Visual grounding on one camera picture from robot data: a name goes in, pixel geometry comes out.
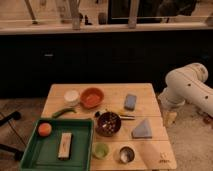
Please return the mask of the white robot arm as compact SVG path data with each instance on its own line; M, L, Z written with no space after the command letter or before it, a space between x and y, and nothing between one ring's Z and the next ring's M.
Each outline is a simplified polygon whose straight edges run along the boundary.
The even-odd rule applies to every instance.
M213 127L213 88L205 84L207 79L208 70L201 63L191 63L167 73L166 87L158 95L165 127L175 121L174 109L185 102L194 104Z

